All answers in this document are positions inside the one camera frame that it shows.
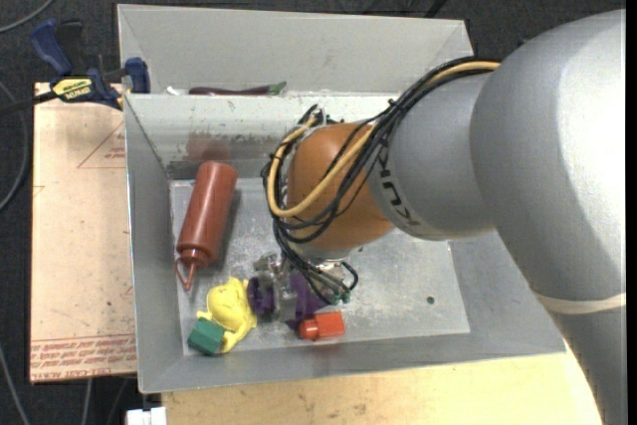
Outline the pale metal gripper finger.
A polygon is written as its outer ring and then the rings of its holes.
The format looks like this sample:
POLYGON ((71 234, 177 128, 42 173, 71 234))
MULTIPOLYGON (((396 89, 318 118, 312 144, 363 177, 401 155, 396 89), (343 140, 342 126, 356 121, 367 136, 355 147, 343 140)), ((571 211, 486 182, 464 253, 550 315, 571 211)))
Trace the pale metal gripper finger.
POLYGON ((269 252, 253 263, 253 268, 262 287, 272 287, 283 277, 283 258, 280 253, 269 252))
POLYGON ((279 291, 279 320, 295 321, 298 294, 291 285, 282 286, 279 291))

